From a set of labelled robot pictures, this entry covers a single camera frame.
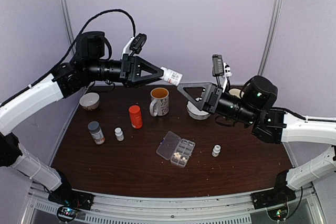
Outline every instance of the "orange bottle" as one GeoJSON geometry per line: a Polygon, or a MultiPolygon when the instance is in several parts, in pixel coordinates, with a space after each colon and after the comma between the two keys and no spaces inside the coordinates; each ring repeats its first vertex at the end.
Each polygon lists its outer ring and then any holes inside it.
{"type": "Polygon", "coordinates": [[[137,105],[130,106],[128,109],[133,128],[140,129],[142,127],[141,109],[137,105]]]}

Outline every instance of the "wooden table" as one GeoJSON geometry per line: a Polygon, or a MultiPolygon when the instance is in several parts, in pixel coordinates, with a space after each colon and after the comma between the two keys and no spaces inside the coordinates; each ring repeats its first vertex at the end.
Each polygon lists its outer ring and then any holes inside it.
{"type": "Polygon", "coordinates": [[[96,87],[100,105],[95,111],[78,108],[55,157],[53,167],[63,171],[75,189],[133,197],[197,197],[242,193],[273,187],[276,175],[291,168],[282,145],[265,144],[251,129],[223,127],[211,116],[196,121],[186,111],[186,100],[176,87],[170,92],[170,111],[163,117],[149,115],[150,91],[96,87]],[[128,108],[138,104],[144,126],[132,128],[128,108]],[[96,145],[87,129],[98,121],[106,142],[96,145]],[[125,140],[118,142],[114,128],[125,140]],[[196,143],[185,168],[156,153],[168,131],[196,143]],[[212,157],[215,144],[222,146],[212,157]]]}

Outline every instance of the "bottle label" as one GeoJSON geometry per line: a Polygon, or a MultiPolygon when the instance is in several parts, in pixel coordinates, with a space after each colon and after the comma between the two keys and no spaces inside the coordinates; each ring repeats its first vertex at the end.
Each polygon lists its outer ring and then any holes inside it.
{"type": "Polygon", "coordinates": [[[105,142],[105,137],[104,137],[103,132],[101,130],[97,133],[91,133],[91,135],[92,135],[96,144],[102,144],[102,143],[105,142]]]}
{"type": "Polygon", "coordinates": [[[182,74],[177,73],[175,71],[171,71],[168,77],[164,78],[164,80],[172,85],[177,86],[182,79],[182,74]]]}
{"type": "Polygon", "coordinates": [[[123,141],[124,140],[124,135],[121,136],[116,136],[118,141],[123,141]]]}
{"type": "Polygon", "coordinates": [[[137,129],[139,128],[139,125],[142,125],[142,116],[136,115],[131,119],[132,127],[137,129]]]}

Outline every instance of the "small bowl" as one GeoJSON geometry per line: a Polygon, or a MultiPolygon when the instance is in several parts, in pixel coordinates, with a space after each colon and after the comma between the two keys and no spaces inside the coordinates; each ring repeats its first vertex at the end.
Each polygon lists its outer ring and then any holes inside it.
{"type": "Polygon", "coordinates": [[[209,116],[211,116],[208,112],[201,111],[198,108],[196,108],[195,105],[193,105],[191,102],[187,103],[187,111],[189,116],[195,120],[205,120],[209,116]]]}
{"type": "Polygon", "coordinates": [[[99,95],[97,93],[87,93],[80,98],[79,104],[85,110],[95,110],[99,106],[99,95]]]}
{"type": "Polygon", "coordinates": [[[229,94],[234,95],[234,96],[240,98],[240,96],[239,96],[240,95],[240,89],[230,89],[229,90],[229,94]]]}

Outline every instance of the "white wall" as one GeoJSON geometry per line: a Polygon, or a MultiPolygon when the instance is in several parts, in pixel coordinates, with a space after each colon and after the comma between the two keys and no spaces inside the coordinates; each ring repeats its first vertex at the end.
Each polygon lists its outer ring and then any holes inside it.
{"type": "MultiPolygon", "coordinates": [[[[183,82],[214,81],[212,54],[222,54],[243,84],[257,74],[274,0],[67,0],[74,33],[96,13],[127,10],[137,33],[148,35],[141,56],[184,74],[183,82]]],[[[122,14],[107,14],[88,30],[103,30],[115,59],[132,34],[122,14]]]]}
{"type": "MultiPolygon", "coordinates": [[[[59,0],[0,0],[0,101],[49,70],[68,48],[59,0]]],[[[49,163],[59,134],[78,96],[36,113],[14,133],[41,161],[49,163]]],[[[18,223],[29,179],[0,168],[0,223],[18,223]]]]}
{"type": "MultiPolygon", "coordinates": [[[[265,75],[279,88],[276,105],[303,115],[336,116],[336,0],[283,0],[265,75]]],[[[298,164],[327,146],[290,145],[298,164]]],[[[327,223],[336,220],[336,174],[314,183],[327,223]]]]}

